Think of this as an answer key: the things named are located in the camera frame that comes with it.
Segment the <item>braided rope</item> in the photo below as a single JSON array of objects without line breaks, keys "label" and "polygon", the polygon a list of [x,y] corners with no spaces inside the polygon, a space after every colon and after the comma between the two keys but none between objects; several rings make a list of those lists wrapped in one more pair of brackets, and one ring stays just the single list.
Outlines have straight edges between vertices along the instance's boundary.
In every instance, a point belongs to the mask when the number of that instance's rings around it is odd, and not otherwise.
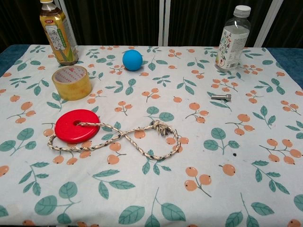
[{"label": "braided rope", "polygon": [[[53,145],[53,140],[57,137],[55,134],[52,135],[49,138],[49,141],[47,143],[48,147],[52,150],[57,150],[57,151],[68,151],[68,152],[73,152],[73,151],[83,151],[83,150],[89,150],[89,151],[94,151],[98,148],[102,148],[102,147],[106,147],[108,144],[111,144],[112,142],[114,142],[115,140],[119,139],[120,137],[124,136],[142,155],[150,158],[150,159],[155,159],[155,160],[162,160],[162,159],[166,159],[170,156],[172,156],[173,154],[175,154],[179,148],[180,148],[180,140],[179,140],[179,135],[177,134],[177,131],[174,130],[173,128],[171,128],[170,126],[168,126],[167,124],[160,122],[158,120],[156,121],[152,121],[151,124],[149,126],[146,126],[144,128],[136,128],[136,129],[131,129],[128,131],[120,131],[119,129],[109,125],[109,124],[104,124],[104,123],[89,123],[89,122],[80,122],[78,123],[78,125],[81,126],[105,126],[108,128],[111,128],[115,131],[117,131],[119,133],[119,135],[111,138],[110,140],[107,140],[105,143],[100,143],[98,145],[89,147],[89,148],[79,148],[79,147],[73,147],[73,148],[60,148],[58,146],[54,146]],[[142,148],[140,148],[127,134],[133,132],[133,131],[137,131],[137,130],[147,130],[147,129],[155,129],[159,134],[161,134],[161,136],[166,136],[168,135],[168,133],[172,133],[174,135],[174,137],[177,140],[177,146],[175,149],[173,149],[170,153],[163,155],[163,156],[156,156],[156,155],[149,155],[148,153],[146,153]]]}]

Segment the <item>red disc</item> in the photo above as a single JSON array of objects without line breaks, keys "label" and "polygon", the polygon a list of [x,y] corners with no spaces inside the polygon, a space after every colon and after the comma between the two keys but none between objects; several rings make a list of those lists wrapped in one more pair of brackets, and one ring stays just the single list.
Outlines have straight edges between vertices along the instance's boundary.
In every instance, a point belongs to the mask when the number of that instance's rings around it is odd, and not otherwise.
[{"label": "red disc", "polygon": [[62,115],[56,122],[56,136],[68,143],[81,143],[92,138],[99,126],[81,126],[80,122],[100,123],[98,116],[90,110],[72,110]]}]

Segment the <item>metal bolt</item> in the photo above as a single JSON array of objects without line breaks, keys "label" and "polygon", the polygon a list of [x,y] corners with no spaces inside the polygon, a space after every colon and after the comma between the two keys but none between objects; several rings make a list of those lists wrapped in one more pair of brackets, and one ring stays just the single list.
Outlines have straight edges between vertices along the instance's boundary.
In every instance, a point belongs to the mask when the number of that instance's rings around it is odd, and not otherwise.
[{"label": "metal bolt", "polygon": [[227,94],[225,96],[212,95],[211,99],[225,99],[226,101],[231,101],[232,100],[232,95],[231,94]]}]

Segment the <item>curtain fold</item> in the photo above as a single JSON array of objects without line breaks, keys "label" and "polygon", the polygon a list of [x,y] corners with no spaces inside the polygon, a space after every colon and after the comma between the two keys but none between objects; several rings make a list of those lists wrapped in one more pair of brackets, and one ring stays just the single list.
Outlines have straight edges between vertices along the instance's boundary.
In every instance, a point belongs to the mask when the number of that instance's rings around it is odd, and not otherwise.
[{"label": "curtain fold", "polygon": [[225,22],[237,5],[251,7],[246,46],[253,46],[272,0],[172,0],[169,46],[218,46]]},{"label": "curtain fold", "polygon": [[263,46],[303,48],[302,0],[283,1]]},{"label": "curtain fold", "polygon": [[12,44],[48,44],[40,23],[38,0],[0,1],[0,52]]},{"label": "curtain fold", "polygon": [[64,0],[78,45],[158,45],[159,0]]}]

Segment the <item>blue ball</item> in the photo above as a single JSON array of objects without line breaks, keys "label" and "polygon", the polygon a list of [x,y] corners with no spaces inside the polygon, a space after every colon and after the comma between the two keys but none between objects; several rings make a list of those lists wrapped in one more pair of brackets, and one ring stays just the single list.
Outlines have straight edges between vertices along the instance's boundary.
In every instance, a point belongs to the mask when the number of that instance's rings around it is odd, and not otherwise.
[{"label": "blue ball", "polygon": [[135,50],[126,51],[122,59],[125,68],[130,71],[138,70],[142,65],[142,61],[143,59],[141,54]]}]

